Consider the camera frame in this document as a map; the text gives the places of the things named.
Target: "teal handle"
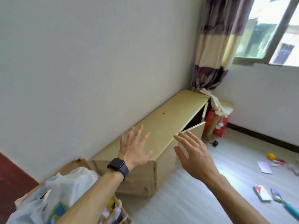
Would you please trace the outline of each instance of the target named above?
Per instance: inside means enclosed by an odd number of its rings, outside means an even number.
[[[291,205],[288,203],[284,204],[284,207],[297,219],[299,220],[299,211],[295,208],[293,208]]]

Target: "black watch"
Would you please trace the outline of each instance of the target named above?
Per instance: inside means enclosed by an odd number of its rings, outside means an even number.
[[[126,177],[129,175],[129,169],[125,162],[120,158],[114,158],[107,166],[107,168],[120,171],[123,174],[123,179],[125,180]]]

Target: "glass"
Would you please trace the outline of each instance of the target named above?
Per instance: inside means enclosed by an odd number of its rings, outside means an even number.
[[[299,67],[299,7],[297,6],[270,64]]]
[[[290,0],[254,0],[236,56],[264,58]]]

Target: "low beige cabinet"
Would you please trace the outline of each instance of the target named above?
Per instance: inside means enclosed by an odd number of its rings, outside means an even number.
[[[155,194],[178,162],[174,146],[179,144],[174,140],[173,135],[178,134],[179,131],[190,130],[201,138],[208,100],[209,96],[191,90],[182,90],[135,126],[138,129],[142,124],[144,125],[141,136],[151,132],[144,151],[152,150],[152,157],[146,165],[135,168],[129,174],[118,187],[118,193],[138,196]],[[117,157],[119,147],[120,137],[92,158],[100,175],[107,170],[108,163]]]

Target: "hand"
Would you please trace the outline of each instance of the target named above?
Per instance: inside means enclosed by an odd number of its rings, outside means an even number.
[[[143,125],[134,134],[134,127],[128,134],[127,141],[125,143],[124,135],[121,135],[121,147],[119,149],[118,158],[122,159],[129,171],[131,172],[135,167],[146,164],[151,158],[152,151],[143,153],[143,147],[150,136],[148,132],[141,140],[139,140],[140,134],[143,130]]]
[[[202,181],[204,184],[215,177],[220,176],[214,161],[207,150],[207,146],[190,131],[188,135],[179,132],[174,138],[180,142],[189,154],[186,158],[179,146],[175,146],[174,150],[181,161],[182,167],[194,178]]]

